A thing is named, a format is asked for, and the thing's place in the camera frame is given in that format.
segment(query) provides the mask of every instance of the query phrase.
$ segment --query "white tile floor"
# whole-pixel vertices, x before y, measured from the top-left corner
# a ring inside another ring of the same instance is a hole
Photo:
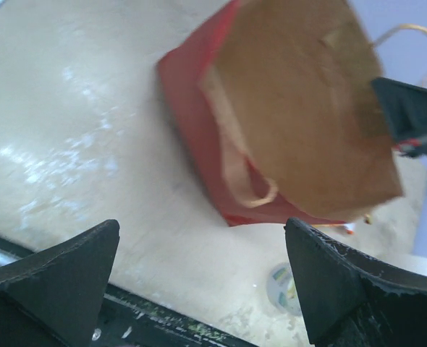
[[[42,249],[107,219],[122,227],[111,280],[259,346],[306,346],[266,276],[282,226],[227,228],[157,89],[154,64],[223,1],[8,0],[0,8],[0,234]],[[426,171],[401,160],[407,197],[335,235],[409,252]]]

